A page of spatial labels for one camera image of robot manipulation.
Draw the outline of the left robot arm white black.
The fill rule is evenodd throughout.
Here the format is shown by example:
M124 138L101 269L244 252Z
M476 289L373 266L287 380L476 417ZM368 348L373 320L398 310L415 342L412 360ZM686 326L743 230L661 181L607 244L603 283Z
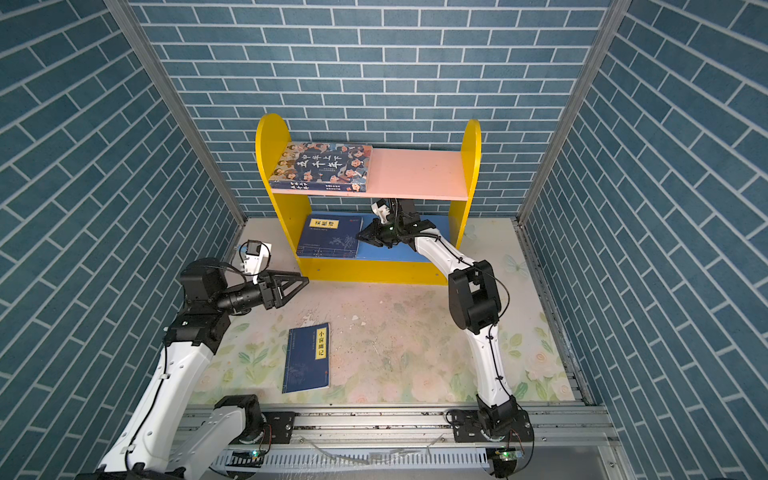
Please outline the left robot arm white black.
M234 315L287 304L309 282L295 272L244 274L231 286L233 265L214 258L188 264L180 274L184 304L168 327L158 364L123 432L83 479L199 479L231 444L270 445L272 434L254 394L220 399L179 449L172 443L200 378L219 350Z

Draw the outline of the blue book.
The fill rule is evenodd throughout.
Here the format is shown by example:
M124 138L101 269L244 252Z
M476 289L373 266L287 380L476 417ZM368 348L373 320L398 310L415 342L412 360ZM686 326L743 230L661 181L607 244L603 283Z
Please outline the blue book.
M360 215L311 214L307 217L296 253L311 250L358 252L363 217Z
M300 258L331 258L331 259L355 259L356 251L343 250L311 250L298 252Z
M296 393L330 385L329 324L289 331L282 393Z

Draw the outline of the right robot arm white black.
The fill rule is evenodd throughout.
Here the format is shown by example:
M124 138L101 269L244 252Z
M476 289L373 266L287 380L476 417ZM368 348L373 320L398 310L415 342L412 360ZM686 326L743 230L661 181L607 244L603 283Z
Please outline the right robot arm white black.
M501 361L498 324L506 306L498 291L503 284L491 264L461 253L432 221L420 217L411 200L380 199L371 209L375 218L357 234L359 241L386 248L405 244L446 277L449 313L467 335L472 352L484 435L533 444L528 413L513 395Z

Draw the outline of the colourful illustrated thick book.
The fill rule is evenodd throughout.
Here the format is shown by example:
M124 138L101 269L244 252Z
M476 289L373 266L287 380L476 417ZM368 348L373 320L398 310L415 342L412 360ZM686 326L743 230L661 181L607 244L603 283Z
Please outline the colourful illustrated thick book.
M269 184L278 190L365 192L372 154L365 144L290 142Z

